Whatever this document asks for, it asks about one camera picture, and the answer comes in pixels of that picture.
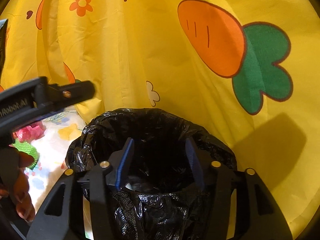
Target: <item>gold screw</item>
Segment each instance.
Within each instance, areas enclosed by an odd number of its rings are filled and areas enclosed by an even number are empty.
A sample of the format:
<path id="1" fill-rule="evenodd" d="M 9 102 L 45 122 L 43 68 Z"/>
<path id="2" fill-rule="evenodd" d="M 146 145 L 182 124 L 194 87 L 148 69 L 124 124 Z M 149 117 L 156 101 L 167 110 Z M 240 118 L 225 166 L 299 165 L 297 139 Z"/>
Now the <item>gold screw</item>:
<path id="1" fill-rule="evenodd" d="M 211 165 L 212 165 L 213 167 L 215 167 L 215 168 L 218 168 L 218 167 L 221 166 L 221 163 L 218 162 L 218 161 L 213 161 L 213 162 L 211 163 Z"/>
<path id="2" fill-rule="evenodd" d="M 68 90 L 64 90 L 62 94 L 65 98 L 71 98 L 71 92 Z"/>
<path id="3" fill-rule="evenodd" d="M 67 169 L 64 174 L 66 174 L 67 176 L 70 176 L 73 174 L 73 169 Z"/>
<path id="4" fill-rule="evenodd" d="M 254 169 L 252 169 L 252 168 L 248 168 L 248 169 L 246 170 L 246 172 L 247 172 L 249 175 L 254 175 L 254 174 L 256 174 L 256 171 L 255 171 Z"/>
<path id="5" fill-rule="evenodd" d="M 102 167 L 102 168 L 107 168 L 107 167 L 109 167 L 109 165 L 110 165 L 109 162 L 101 162 L 100 163 L 100 167 Z"/>

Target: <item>flower center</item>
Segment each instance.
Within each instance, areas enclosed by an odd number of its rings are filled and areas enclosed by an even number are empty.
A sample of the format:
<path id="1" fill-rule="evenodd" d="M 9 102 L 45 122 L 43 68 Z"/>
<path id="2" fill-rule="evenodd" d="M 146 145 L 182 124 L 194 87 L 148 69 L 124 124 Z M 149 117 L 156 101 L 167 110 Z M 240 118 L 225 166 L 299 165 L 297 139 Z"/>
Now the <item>flower center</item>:
<path id="1" fill-rule="evenodd" d="M 86 0 L 80 0 L 80 1 L 78 2 L 78 4 L 79 4 L 79 6 L 84 7 L 84 6 L 87 5 L 87 1 L 86 1 Z"/>

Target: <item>yellow curtain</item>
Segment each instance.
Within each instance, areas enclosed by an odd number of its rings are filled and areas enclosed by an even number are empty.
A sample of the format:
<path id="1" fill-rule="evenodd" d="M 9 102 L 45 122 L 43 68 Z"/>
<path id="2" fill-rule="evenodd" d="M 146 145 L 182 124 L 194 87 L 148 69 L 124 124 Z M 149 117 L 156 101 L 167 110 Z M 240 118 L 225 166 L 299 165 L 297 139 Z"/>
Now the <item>yellow curtain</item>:
<path id="1" fill-rule="evenodd" d="M 296 237 L 320 204 L 320 19 L 308 0 L 11 0 L 7 89 L 91 80 L 86 122 L 158 107 L 254 168 Z"/>

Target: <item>black trash bag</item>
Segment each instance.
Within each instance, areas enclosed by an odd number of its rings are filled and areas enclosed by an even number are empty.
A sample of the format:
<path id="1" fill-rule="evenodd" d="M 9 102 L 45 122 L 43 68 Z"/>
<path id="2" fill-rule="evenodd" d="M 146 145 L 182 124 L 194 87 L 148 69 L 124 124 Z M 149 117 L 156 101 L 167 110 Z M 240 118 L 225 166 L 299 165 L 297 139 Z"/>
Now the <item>black trash bag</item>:
<path id="1" fill-rule="evenodd" d="M 200 239 L 212 198 L 194 183 L 185 152 L 193 137 L 212 160 L 236 170 L 233 152 L 203 127 L 160 109 L 118 109 L 93 119 L 69 147 L 66 163 L 86 171 L 134 139 L 129 170 L 133 190 L 110 193 L 109 204 L 119 238 Z"/>

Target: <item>crocheted flower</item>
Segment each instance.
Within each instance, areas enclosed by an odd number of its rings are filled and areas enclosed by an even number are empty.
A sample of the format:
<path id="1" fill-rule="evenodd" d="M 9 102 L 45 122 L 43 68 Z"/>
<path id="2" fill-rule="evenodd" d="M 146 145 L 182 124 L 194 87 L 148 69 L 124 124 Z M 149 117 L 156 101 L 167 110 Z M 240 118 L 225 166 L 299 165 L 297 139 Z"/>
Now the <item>crocheted flower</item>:
<path id="1" fill-rule="evenodd" d="M 85 16 L 86 11 L 92 12 L 93 8 L 89 4 L 91 0 L 76 0 L 70 5 L 70 11 L 77 9 L 77 15 L 80 17 Z"/>

